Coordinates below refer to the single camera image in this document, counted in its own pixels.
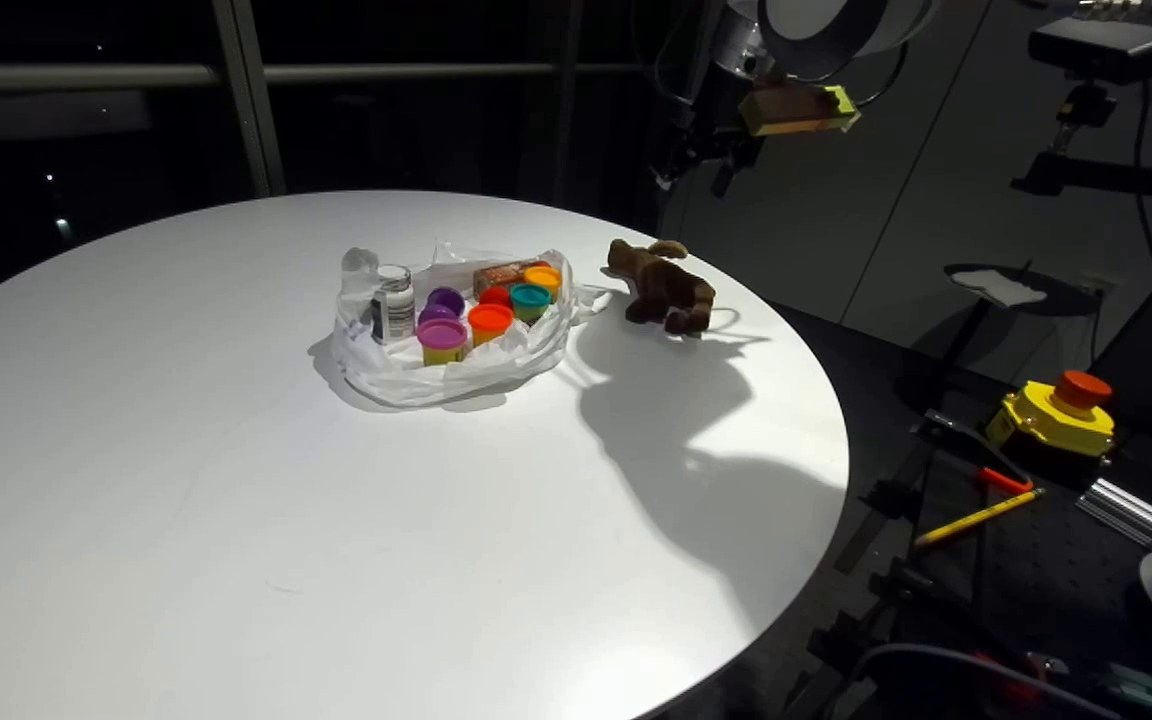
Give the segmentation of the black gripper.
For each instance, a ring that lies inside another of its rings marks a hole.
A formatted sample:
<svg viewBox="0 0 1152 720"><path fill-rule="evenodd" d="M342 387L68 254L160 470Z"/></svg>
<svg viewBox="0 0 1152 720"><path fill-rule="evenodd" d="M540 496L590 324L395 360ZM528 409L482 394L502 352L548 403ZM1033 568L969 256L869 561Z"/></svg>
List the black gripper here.
<svg viewBox="0 0 1152 720"><path fill-rule="evenodd" d="M739 119L739 102L753 94L743 78L721 70L698 42L670 31L653 62L653 132L649 178L670 195L692 167L714 165L714 195L731 189L731 178L762 161L762 141Z"/></svg>

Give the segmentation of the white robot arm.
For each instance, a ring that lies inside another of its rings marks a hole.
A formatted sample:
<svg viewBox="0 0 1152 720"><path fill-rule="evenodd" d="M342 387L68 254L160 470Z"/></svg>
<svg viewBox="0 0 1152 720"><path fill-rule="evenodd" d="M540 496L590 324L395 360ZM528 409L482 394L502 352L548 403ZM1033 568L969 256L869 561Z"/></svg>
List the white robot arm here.
<svg viewBox="0 0 1152 720"><path fill-rule="evenodd" d="M656 111L649 189L670 195L718 161L723 195L770 141L849 132L862 102L844 71L906 56L944 0L688 0L649 65Z"/></svg>

